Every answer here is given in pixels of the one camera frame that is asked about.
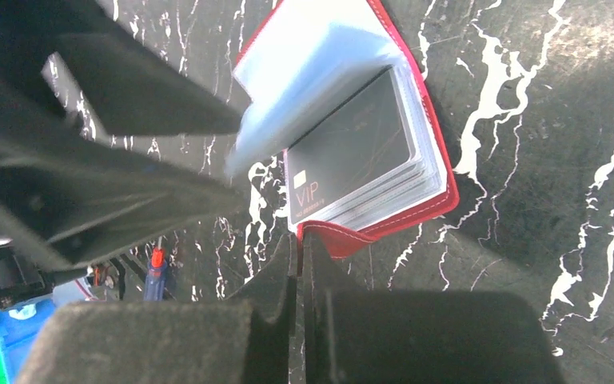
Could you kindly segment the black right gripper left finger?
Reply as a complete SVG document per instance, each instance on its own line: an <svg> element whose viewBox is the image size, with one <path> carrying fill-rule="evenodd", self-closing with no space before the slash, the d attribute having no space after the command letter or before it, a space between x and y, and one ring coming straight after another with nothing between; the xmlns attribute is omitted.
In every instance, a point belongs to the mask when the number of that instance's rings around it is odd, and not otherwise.
<svg viewBox="0 0 614 384"><path fill-rule="evenodd" d="M38 334L19 383L286 383L292 243L216 302L69 304Z"/></svg>

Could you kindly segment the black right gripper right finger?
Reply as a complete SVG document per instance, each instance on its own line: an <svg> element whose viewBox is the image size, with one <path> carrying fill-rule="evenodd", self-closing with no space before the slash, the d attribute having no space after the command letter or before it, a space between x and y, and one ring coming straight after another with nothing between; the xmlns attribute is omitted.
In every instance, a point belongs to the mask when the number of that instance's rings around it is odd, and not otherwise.
<svg viewBox="0 0 614 384"><path fill-rule="evenodd" d="M521 297L492 291L368 290L302 242L309 383L562 383Z"/></svg>

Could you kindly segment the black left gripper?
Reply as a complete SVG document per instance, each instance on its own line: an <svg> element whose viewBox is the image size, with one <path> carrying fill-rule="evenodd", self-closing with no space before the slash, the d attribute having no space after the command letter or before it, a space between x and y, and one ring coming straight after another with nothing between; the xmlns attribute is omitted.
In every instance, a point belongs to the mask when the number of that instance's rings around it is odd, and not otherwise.
<svg viewBox="0 0 614 384"><path fill-rule="evenodd" d="M79 136L42 67L62 34L89 30L87 1L0 1L0 235L12 243L0 246L0 310L243 203L224 182Z"/></svg>

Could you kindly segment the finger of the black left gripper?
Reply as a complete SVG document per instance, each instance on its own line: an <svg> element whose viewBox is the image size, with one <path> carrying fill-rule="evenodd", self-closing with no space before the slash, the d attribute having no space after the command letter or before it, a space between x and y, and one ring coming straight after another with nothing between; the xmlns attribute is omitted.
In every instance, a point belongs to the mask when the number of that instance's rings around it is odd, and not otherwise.
<svg viewBox="0 0 614 384"><path fill-rule="evenodd" d="M179 74L124 30L52 39L108 134L235 134L241 112Z"/></svg>

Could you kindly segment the red leather card holder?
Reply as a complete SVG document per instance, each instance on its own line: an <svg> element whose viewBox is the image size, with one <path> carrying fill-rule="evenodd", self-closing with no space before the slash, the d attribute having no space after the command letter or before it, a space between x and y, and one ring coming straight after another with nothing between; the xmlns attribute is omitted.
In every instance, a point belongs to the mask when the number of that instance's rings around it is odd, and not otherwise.
<svg viewBox="0 0 614 384"><path fill-rule="evenodd" d="M282 1L233 72L228 175L283 154L289 228L346 258L459 202L428 89L379 1Z"/></svg>

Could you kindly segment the black VIP card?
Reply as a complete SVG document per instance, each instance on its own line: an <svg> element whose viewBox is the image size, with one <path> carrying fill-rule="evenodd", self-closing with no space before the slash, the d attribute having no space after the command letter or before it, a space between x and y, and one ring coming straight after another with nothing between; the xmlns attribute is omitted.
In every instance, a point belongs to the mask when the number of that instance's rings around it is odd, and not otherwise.
<svg viewBox="0 0 614 384"><path fill-rule="evenodd" d="M324 221L371 183L411 156L397 101L393 70L379 74L356 96L288 149L289 218Z"/></svg>

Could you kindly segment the blue red screwdriver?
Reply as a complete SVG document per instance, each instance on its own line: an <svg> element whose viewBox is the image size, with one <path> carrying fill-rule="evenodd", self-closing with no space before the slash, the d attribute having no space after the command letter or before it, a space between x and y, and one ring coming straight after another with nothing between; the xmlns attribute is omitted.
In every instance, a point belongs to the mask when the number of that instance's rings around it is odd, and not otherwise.
<svg viewBox="0 0 614 384"><path fill-rule="evenodd" d="M161 301L165 291L165 270L168 263L166 261L165 250L162 245L162 237L157 240L157 245L153 248L148 264L148 270L143 289L144 301Z"/></svg>

